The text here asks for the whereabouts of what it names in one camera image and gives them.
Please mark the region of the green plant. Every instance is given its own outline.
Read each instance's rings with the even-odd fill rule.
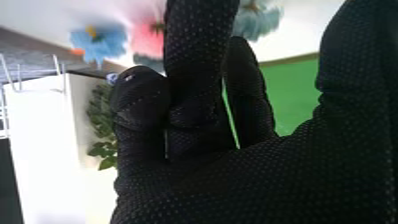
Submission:
[[[108,98],[110,98],[110,85],[97,85],[92,90],[92,99],[89,102],[87,116],[90,119],[90,124],[94,128],[94,133],[101,139],[90,147],[89,156],[101,157],[99,170],[105,170],[117,165],[115,156],[117,156],[117,141],[112,131],[112,114],[108,107]]]

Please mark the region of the hand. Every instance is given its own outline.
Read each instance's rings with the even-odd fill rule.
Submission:
[[[396,2],[344,3],[321,42],[320,106],[282,138],[256,57],[245,41],[229,41],[236,7],[234,0],[169,1],[167,78],[140,67],[115,84],[112,223],[392,223]]]

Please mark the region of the white cabinet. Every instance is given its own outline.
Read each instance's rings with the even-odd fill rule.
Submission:
[[[87,156],[96,141],[85,115],[101,79],[73,74],[5,85],[16,181],[26,224],[108,223],[115,170],[97,171]]]

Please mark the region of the finger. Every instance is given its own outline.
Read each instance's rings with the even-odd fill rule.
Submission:
[[[247,147],[277,136],[263,73],[248,43],[229,41],[224,79],[240,146]]]
[[[170,159],[234,148],[220,97],[220,64],[238,0],[174,0],[165,14],[165,72],[170,82]]]
[[[142,165],[165,160],[169,102],[165,77],[147,67],[133,67],[121,74],[110,98],[119,177],[129,176]]]

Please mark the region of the green wall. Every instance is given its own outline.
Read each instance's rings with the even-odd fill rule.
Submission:
[[[273,106],[277,133],[291,134],[312,116],[320,92],[314,88],[318,60],[263,67],[268,98]]]

